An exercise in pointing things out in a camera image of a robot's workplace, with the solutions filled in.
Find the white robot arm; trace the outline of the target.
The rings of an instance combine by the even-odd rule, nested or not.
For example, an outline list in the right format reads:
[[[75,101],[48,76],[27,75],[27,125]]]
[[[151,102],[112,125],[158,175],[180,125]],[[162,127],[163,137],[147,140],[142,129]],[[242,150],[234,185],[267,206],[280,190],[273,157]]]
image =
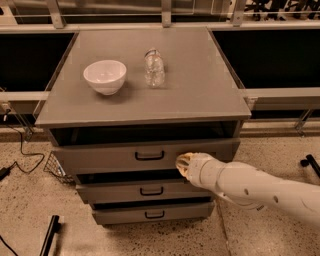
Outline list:
[[[207,153],[185,153],[176,167],[192,185],[223,200],[258,212],[267,206],[320,226],[320,187],[270,175],[241,163],[224,163]]]

